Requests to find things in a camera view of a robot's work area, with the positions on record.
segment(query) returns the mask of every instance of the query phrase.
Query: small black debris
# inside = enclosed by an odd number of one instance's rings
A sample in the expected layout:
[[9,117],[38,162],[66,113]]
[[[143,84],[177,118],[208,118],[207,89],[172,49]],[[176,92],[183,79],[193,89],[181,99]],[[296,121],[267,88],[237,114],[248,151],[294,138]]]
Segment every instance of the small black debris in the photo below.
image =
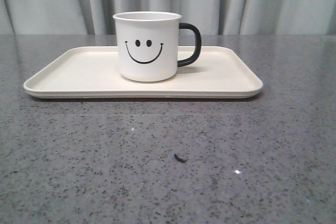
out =
[[174,154],[174,157],[175,157],[175,159],[176,159],[177,161],[179,161],[179,162],[181,162],[181,163],[185,163],[185,162],[187,162],[186,159],[184,159],[184,158],[180,158],[176,153]]

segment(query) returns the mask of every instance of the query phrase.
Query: white mug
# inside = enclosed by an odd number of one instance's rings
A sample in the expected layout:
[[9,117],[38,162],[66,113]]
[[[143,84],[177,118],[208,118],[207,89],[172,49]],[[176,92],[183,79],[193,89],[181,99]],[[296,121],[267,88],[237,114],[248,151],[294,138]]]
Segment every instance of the white mug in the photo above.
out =
[[[201,53],[201,34],[193,25],[179,23],[181,15],[165,12],[127,12],[113,16],[117,29],[120,73],[142,82],[162,81],[174,76],[178,67],[187,66]],[[195,35],[195,51],[177,60],[179,29]]]

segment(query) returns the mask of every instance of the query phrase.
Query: curtain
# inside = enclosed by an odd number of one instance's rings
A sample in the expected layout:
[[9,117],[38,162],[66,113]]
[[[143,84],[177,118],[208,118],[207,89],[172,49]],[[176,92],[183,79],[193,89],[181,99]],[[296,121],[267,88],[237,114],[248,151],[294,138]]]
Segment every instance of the curtain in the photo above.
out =
[[114,34],[112,15],[175,12],[210,34],[335,34],[336,0],[0,0],[0,34]]

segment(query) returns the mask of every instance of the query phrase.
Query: tray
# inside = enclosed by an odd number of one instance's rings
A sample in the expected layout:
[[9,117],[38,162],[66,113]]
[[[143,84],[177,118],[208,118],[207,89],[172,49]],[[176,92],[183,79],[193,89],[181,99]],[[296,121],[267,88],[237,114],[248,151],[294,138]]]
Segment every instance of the tray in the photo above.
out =
[[[179,47],[187,58],[194,47]],[[199,59],[160,82],[130,81],[118,72],[117,47],[78,47],[65,52],[24,83],[37,98],[249,98],[262,81],[230,49],[202,47]]]

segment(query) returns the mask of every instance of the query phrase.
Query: granite surface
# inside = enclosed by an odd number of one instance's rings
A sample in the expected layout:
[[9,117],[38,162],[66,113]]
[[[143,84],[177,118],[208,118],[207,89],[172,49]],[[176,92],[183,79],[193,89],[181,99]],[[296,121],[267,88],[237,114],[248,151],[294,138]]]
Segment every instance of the granite surface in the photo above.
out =
[[203,36],[264,82],[244,100],[22,87],[70,48],[115,44],[0,36],[0,223],[336,223],[336,36]]

